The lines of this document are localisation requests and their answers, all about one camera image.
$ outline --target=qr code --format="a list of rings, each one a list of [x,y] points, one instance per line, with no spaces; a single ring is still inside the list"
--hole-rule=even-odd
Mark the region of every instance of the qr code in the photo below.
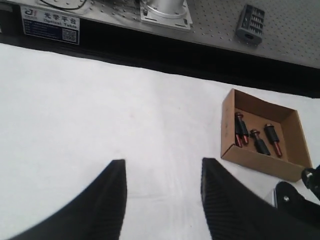
[[[77,41],[77,32],[62,28],[62,40],[75,43]]]

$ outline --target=cardboard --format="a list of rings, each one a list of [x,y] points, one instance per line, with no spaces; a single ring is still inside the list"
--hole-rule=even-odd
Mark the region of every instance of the cardboard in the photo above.
[[[247,146],[236,146],[235,112],[243,114],[248,131],[260,131],[260,138],[269,149],[270,156],[258,153],[251,137]],[[276,155],[274,146],[269,143],[264,132],[265,124],[274,125],[282,157]],[[222,104],[221,158],[291,182],[301,178],[304,168],[312,168],[298,112],[235,89],[229,92]]]

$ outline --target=textured rubber pad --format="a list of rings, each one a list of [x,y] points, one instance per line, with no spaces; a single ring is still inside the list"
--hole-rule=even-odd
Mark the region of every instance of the textured rubber pad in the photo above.
[[[12,240],[117,240],[127,203],[125,160],[113,160],[73,201]]]
[[[320,231],[278,211],[216,159],[202,160],[201,196],[213,240],[320,239]]]

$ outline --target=optical table label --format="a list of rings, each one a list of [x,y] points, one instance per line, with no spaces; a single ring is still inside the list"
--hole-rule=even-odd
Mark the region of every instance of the optical table label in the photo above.
[[[56,12],[22,6],[25,35],[79,45],[80,19]]]

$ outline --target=metal surface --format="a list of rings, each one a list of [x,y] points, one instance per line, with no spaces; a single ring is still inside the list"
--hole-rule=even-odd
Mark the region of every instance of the metal surface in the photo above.
[[[190,16],[187,1],[181,3],[182,10],[171,15],[171,12],[164,14],[163,12],[154,11],[156,7],[146,5],[143,2],[140,6],[141,21],[146,24],[159,25],[166,28],[189,31],[191,29],[192,19]]]
[[[37,0],[6,0],[11,3],[51,9]],[[80,1],[48,0],[70,7]],[[263,40],[258,46],[235,36],[245,4],[265,11]],[[88,1],[71,15],[119,27],[166,36],[187,42],[320,68],[320,1],[318,0],[189,0],[191,31],[183,32],[142,23],[140,6],[134,0]]]
[[[185,0],[142,0],[148,11],[167,19],[180,19],[186,13]]]
[[[283,197],[283,200],[284,200],[285,202],[289,202],[290,199],[289,199],[288,196],[284,196],[284,197]]]

